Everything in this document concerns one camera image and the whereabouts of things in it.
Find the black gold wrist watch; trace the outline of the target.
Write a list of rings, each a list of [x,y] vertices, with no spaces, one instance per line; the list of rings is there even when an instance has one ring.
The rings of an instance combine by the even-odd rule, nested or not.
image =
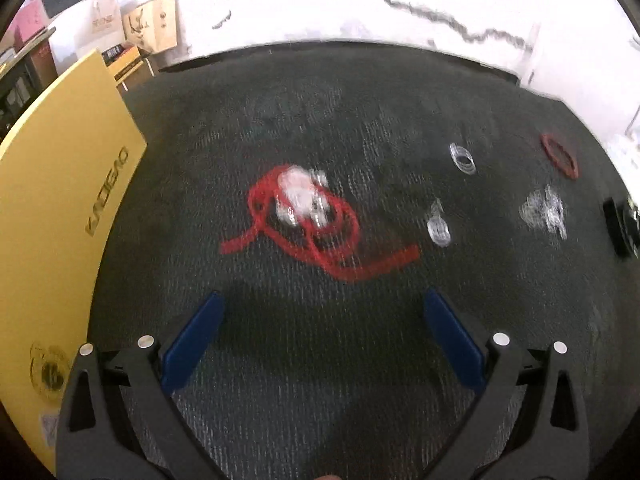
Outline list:
[[[603,203],[608,235],[620,258],[639,258],[639,207],[628,197],[616,202],[608,198]]]

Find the small silver pendant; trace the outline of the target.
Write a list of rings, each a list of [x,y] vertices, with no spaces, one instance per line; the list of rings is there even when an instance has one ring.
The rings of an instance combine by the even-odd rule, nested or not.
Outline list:
[[[449,226],[442,214],[442,203],[438,198],[431,204],[430,216],[427,219],[427,232],[432,242],[438,247],[447,247],[451,243]]]

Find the yellow Kadigao gift box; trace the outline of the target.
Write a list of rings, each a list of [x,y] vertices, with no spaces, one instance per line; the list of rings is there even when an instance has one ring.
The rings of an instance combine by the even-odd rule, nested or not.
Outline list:
[[[56,78],[1,143],[1,403],[49,472],[105,244],[145,149],[96,52]]]

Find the black patterned table cloth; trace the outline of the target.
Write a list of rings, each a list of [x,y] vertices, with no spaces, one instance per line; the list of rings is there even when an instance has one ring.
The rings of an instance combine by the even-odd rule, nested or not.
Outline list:
[[[602,206],[626,200],[604,148],[561,102],[434,53],[259,50],[190,63],[132,90],[148,148],[105,247],[89,336],[102,350],[163,335],[215,290],[227,313],[175,401],[231,479],[414,479],[473,395],[421,315],[439,289],[517,344],[567,344],[591,470],[639,474],[639,263]],[[345,282],[260,236],[250,188],[318,169],[361,234],[348,266],[418,260]],[[438,198],[447,247],[427,232]]]

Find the yellow black cardboard box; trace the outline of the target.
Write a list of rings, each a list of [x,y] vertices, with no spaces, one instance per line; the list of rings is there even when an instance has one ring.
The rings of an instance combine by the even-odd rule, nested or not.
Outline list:
[[[107,65],[116,89],[124,94],[154,76],[148,59],[137,46],[131,46]]]

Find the white paper shopping bag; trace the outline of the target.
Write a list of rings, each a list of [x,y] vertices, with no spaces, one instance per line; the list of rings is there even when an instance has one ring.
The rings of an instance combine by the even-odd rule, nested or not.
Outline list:
[[[90,0],[88,13],[76,40],[75,53],[82,58],[87,53],[104,53],[125,40],[122,12],[117,0]]]

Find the beige paper shopping bag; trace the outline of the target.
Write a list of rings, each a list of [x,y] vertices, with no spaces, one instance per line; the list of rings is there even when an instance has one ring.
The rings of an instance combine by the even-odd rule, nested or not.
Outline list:
[[[126,40],[157,54],[178,44],[176,0],[150,0],[122,18]]]

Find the pink box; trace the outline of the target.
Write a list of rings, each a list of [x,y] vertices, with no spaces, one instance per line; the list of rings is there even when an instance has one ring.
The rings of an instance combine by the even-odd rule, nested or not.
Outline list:
[[[9,31],[13,34],[14,48],[21,47],[49,26],[49,18],[42,0],[26,0],[15,14]]]

